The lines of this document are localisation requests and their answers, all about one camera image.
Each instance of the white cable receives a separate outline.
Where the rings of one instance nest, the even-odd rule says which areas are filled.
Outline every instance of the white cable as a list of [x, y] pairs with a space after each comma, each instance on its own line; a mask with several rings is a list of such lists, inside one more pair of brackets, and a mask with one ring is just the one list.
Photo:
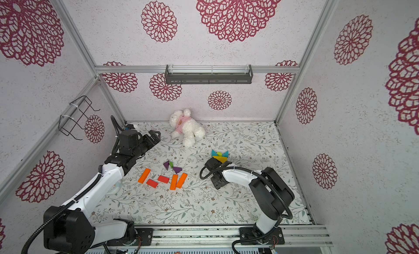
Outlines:
[[74, 118], [73, 117], [70, 117], [70, 116], [68, 116], [68, 115], [61, 115], [62, 117], [69, 117], [69, 118], [71, 118], [72, 120], [74, 120]]

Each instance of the patterned wallpaper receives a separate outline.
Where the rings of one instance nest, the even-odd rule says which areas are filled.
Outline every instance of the patterned wallpaper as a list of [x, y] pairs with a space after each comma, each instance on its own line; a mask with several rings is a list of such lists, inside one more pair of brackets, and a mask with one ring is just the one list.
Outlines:
[[0, 0], [0, 182], [91, 79], [47, 0]]
[[337, 253], [419, 251], [419, 0], [340, 0], [280, 124]]
[[[91, 75], [48, 0], [0, 0], [0, 9], [3, 182]], [[96, 111], [89, 108], [71, 131], [80, 140], [60, 134], [2, 204], [0, 253], [16, 253], [42, 224], [44, 211], [74, 195], [108, 156], [115, 139], [111, 109], [98, 87], [89, 97]], [[44, 249], [41, 235], [29, 253], [55, 251]]]
[[[22, 180], [14, 195], [8, 197], [0, 209], [0, 253], [16, 253], [28, 237], [43, 222], [43, 215], [50, 206], [59, 206], [76, 194], [98, 171], [108, 157], [115, 139], [110, 115], [112, 110], [98, 86], [88, 94], [92, 108], [86, 117], [80, 112], [79, 124], [71, 134], [60, 134], [45, 150], [34, 168]], [[69, 121], [66, 129], [74, 123]], [[45, 250], [41, 233], [29, 253], [55, 253]]]
[[[119, 66], [298, 65], [325, 2], [63, 1], [96, 63]], [[292, 74], [212, 86], [168, 86], [158, 73], [104, 78], [128, 120], [167, 120], [187, 107], [198, 120], [273, 120]]]

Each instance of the red mandala pattern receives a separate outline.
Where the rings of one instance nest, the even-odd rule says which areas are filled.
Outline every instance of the red mandala pattern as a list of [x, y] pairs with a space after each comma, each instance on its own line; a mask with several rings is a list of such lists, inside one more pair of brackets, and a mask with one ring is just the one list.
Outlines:
[[[275, 66], [298, 66], [298, 63], [292, 60], [284, 60]], [[268, 89], [274, 91], [288, 89], [293, 76], [292, 73], [268, 73], [265, 76], [265, 85]]]
[[324, 189], [332, 188], [337, 181], [338, 173], [333, 160], [326, 154], [317, 155], [313, 161], [313, 175]]
[[47, 151], [16, 190], [16, 196], [31, 203], [48, 199], [60, 188], [64, 174], [60, 156], [53, 151]]
[[201, 22], [219, 39], [244, 41], [266, 27], [281, 0], [198, 0]]
[[160, 100], [171, 101], [180, 97], [182, 86], [167, 84], [163, 73], [156, 74], [150, 79], [151, 92]]
[[395, 107], [398, 120], [408, 122], [419, 135], [419, 18], [409, 36], [399, 43], [396, 58], [388, 69], [388, 104]]
[[0, 0], [0, 20], [5, 57], [44, 66], [61, 56], [64, 31], [48, 0]]
[[157, 42], [168, 42], [176, 35], [178, 24], [173, 11], [161, 2], [145, 5], [141, 23], [147, 34]]
[[[108, 62], [104, 66], [125, 66], [119, 62]], [[103, 79], [109, 87], [119, 92], [127, 93], [137, 88], [137, 77], [134, 73], [103, 73]]]
[[336, 62], [347, 65], [357, 60], [368, 46], [372, 31], [373, 25], [368, 16], [360, 15], [349, 21], [336, 40]]
[[231, 104], [231, 95], [228, 92], [217, 90], [208, 97], [208, 104], [214, 110], [227, 109]]
[[92, 143], [99, 143], [105, 135], [105, 126], [103, 125], [102, 119], [97, 115], [91, 115], [86, 120], [84, 128], [86, 137]]
[[317, 96], [313, 89], [305, 88], [298, 95], [295, 104], [297, 119], [302, 124], [308, 124], [313, 120], [317, 110]]
[[387, 233], [387, 254], [418, 254], [419, 253], [419, 228], [416, 224], [393, 227]]
[[2, 248], [3, 239], [6, 237], [6, 235], [4, 234], [4, 229], [5, 229], [5, 226], [1, 223], [1, 218], [0, 218], [0, 249]]

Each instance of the teddy bear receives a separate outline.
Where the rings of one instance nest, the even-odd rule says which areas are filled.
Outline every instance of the teddy bear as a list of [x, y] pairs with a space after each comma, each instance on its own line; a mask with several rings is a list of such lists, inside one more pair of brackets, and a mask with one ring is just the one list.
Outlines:
[[176, 130], [172, 132], [172, 138], [180, 137], [184, 134], [183, 145], [187, 148], [192, 147], [196, 141], [205, 136], [205, 129], [193, 118], [191, 110], [175, 110], [170, 116], [170, 125]]

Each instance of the mounting plate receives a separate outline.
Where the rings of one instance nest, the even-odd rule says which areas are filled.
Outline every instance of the mounting plate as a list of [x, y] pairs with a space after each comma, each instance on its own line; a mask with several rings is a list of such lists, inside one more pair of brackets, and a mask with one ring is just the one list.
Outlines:
[[[137, 236], [141, 237], [141, 246], [150, 246], [153, 239], [152, 228], [136, 228]], [[138, 246], [139, 241], [136, 240], [131, 246]], [[124, 246], [118, 239], [110, 240], [106, 243], [108, 246]]]
[[[252, 227], [244, 227], [244, 228], [239, 228], [239, 232], [240, 232], [240, 239], [254, 239], [256, 236], [254, 236], [253, 234], [254, 228]], [[249, 242], [243, 242], [241, 243], [242, 245], [257, 245], [257, 244], [268, 244], [268, 245], [273, 245], [274, 244], [274, 238], [275, 238], [275, 244], [276, 245], [284, 245], [285, 244], [285, 240], [284, 240], [284, 235], [282, 234], [282, 230], [280, 227], [276, 228], [274, 230], [274, 232], [272, 232], [271, 235], [267, 236], [265, 239], [260, 239], [258, 241], [249, 241]]]

